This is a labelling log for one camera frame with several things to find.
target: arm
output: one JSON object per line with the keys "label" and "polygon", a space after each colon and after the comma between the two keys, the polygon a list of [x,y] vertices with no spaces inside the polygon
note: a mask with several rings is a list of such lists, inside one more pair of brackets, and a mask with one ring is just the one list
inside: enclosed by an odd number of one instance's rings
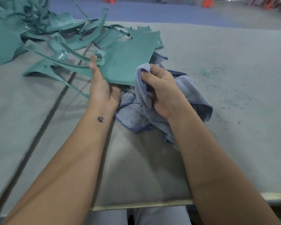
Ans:
{"label": "arm", "polygon": [[120,89],[110,87],[97,66],[90,67],[94,78],[86,112],[3,225],[83,224],[93,199],[105,139],[120,100]]}
{"label": "arm", "polygon": [[204,224],[281,224],[178,89],[172,75],[151,65],[142,80],[154,89],[154,107],[180,147],[194,202]]}

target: microfiber towel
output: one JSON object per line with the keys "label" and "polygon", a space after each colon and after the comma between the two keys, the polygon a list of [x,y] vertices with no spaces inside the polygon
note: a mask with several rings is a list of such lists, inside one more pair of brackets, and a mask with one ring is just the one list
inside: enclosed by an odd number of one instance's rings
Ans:
{"label": "microfiber towel", "polygon": [[[150,63],[164,67],[161,61],[166,57],[154,52]],[[148,93],[147,85],[141,80],[141,71],[150,72],[150,64],[142,64],[135,70],[135,87],[131,88],[121,98],[115,118],[125,127],[134,132],[144,131],[156,126],[161,129],[164,141],[175,143],[172,130],[167,120],[159,115],[152,104],[152,97]],[[203,122],[210,120],[212,106],[193,84],[191,78],[182,72],[168,70],[174,77],[177,86],[183,92],[189,103]]]}

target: small black tattoo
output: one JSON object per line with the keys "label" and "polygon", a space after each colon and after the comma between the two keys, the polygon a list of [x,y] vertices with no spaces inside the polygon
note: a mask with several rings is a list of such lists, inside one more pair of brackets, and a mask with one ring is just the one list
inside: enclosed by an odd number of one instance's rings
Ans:
{"label": "small black tattoo", "polygon": [[97,120],[98,120],[99,122],[103,122],[103,119],[104,119],[104,118],[103,118],[103,117],[100,117],[100,116],[97,118]]}

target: forearm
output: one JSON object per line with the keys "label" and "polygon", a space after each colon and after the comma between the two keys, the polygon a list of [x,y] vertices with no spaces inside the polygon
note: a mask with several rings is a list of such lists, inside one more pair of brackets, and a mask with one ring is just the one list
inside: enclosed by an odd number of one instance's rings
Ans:
{"label": "forearm", "polygon": [[89,211],[112,114],[87,109],[4,224],[82,224]]}
{"label": "forearm", "polygon": [[280,224],[191,106],[169,123],[204,224]]}

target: hand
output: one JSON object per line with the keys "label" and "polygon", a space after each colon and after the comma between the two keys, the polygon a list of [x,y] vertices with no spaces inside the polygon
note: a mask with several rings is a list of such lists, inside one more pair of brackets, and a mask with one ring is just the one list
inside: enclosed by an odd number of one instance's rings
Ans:
{"label": "hand", "polygon": [[90,56],[90,61],[88,66],[93,71],[93,79],[90,84],[89,108],[96,107],[113,115],[119,106],[121,89],[107,83],[100,69],[96,66],[96,57],[94,55]]}
{"label": "hand", "polygon": [[169,71],[150,64],[150,72],[142,71],[141,79],[154,88],[154,108],[162,117],[169,120],[172,115],[183,110],[183,107],[190,106]]}

